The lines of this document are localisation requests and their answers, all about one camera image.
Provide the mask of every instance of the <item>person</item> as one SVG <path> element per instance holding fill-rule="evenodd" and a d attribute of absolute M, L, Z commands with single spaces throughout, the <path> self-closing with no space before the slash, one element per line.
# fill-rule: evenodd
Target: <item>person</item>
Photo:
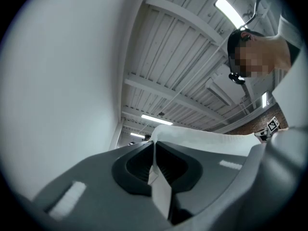
<path fill-rule="evenodd" d="M 229 78 L 235 83 L 244 84 L 243 77 L 264 76 L 275 68 L 288 71 L 296 60 L 301 45 L 298 21 L 289 7 L 284 5 L 277 35 L 266 37 L 243 27 L 229 36 Z"/>
<path fill-rule="evenodd" d="M 150 136 L 149 134 L 146 134 L 146 135 L 144 136 L 144 141 L 149 141 L 150 138 L 151 138 L 151 136 Z"/>

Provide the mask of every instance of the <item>fluorescent light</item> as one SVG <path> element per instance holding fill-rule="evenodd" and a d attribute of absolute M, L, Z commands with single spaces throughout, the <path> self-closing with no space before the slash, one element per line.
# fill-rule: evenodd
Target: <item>fluorescent light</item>
<path fill-rule="evenodd" d="M 217 0 L 215 6 L 228 17 L 236 28 L 245 24 L 241 16 L 226 0 Z"/>
<path fill-rule="evenodd" d="M 266 101 L 266 92 L 262 95 L 262 108 L 264 108 L 267 104 L 267 101 Z"/>
<path fill-rule="evenodd" d="M 166 124 L 166 125 L 172 125 L 173 124 L 172 122 L 157 119 L 157 118 L 154 118 L 154 117 L 151 117 L 151 116 L 148 116 L 148 115 L 142 115 L 141 118 L 148 119 L 148 120 L 155 121 L 155 122 L 159 122 L 159 123 Z"/>
<path fill-rule="evenodd" d="M 144 136 L 143 135 L 140 135 L 140 134 L 137 134 L 137 133 L 130 133 L 132 136 L 136 136 L 136 137 L 139 137 L 139 138 L 143 138 L 144 139 Z"/>

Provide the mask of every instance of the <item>corrugated metal ceiling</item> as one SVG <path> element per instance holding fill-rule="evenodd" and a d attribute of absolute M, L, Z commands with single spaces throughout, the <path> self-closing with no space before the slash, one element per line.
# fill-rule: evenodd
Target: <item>corrugated metal ceiling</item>
<path fill-rule="evenodd" d="M 199 16 L 205 23 L 208 23 L 223 38 L 234 29 L 233 25 L 215 7 L 216 0 L 167 0 L 175 3 L 186 10 Z M 236 11 L 242 15 L 253 10 L 253 5 L 248 0 L 227 0 Z M 152 6 L 143 4 L 137 20 L 140 21 L 134 28 L 136 38 L 133 54 L 126 63 L 126 73 L 147 79 L 165 88 L 179 91 L 192 78 L 192 76 L 203 66 L 206 60 L 213 54 L 217 46 L 211 42 L 200 31 L 192 28 L 187 23 L 158 10 Z M 249 25 L 250 29 L 271 35 L 270 28 L 263 25 L 265 19 L 256 19 Z M 213 56 L 208 65 L 183 91 L 182 95 L 200 103 L 225 119 L 242 118 L 245 115 L 239 105 L 227 106 L 219 97 L 205 88 L 206 81 L 213 76 L 218 67 L 227 62 L 227 57 L 219 51 Z M 252 89 L 255 98 L 258 98 L 267 90 L 272 90 L 273 75 L 256 78 L 252 80 Z M 167 104 L 168 100 L 147 90 L 124 85 L 126 95 L 123 98 L 123 107 L 140 111 L 141 113 L 157 115 Z M 243 98 L 245 106 L 251 101 L 249 97 Z M 194 129 L 209 130 L 223 124 L 212 117 L 192 110 L 176 102 L 172 102 L 164 111 L 163 119 L 185 125 Z M 147 120 L 122 114 L 125 120 L 139 124 L 147 124 Z M 149 126 L 155 128 L 157 123 L 150 122 Z"/>

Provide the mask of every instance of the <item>wire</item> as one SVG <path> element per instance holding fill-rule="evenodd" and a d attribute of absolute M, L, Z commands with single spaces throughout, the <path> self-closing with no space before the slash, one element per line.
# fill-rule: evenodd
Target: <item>wire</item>
<path fill-rule="evenodd" d="M 204 69 L 204 67 L 208 64 L 208 62 L 214 57 L 214 55 L 220 50 L 220 48 L 225 44 L 231 33 L 222 41 L 222 43 L 217 47 L 217 49 L 213 52 L 213 54 L 207 59 L 207 61 L 202 65 L 202 67 L 193 75 L 193 77 L 178 91 L 178 93 L 162 108 L 160 112 L 163 112 L 171 102 L 188 86 L 189 83 Z M 138 132 L 141 133 L 147 126 L 149 122 Z"/>

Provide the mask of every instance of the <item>white wall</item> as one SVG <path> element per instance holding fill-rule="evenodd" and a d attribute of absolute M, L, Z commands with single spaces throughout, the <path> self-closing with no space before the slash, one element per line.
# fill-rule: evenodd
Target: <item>white wall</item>
<path fill-rule="evenodd" d="M 116 126 L 114 135 L 113 135 L 111 142 L 110 142 L 109 151 L 112 151 L 112 150 L 117 148 L 116 145 L 118 144 L 118 141 L 119 141 L 119 138 L 120 138 L 120 135 L 121 135 L 123 122 L 124 122 L 124 119 L 121 119 L 121 122 L 119 122 L 118 125 Z"/>
<path fill-rule="evenodd" d="M 122 29 L 135 0 L 29 0 L 0 53 L 1 163 L 29 199 L 109 149 Z"/>

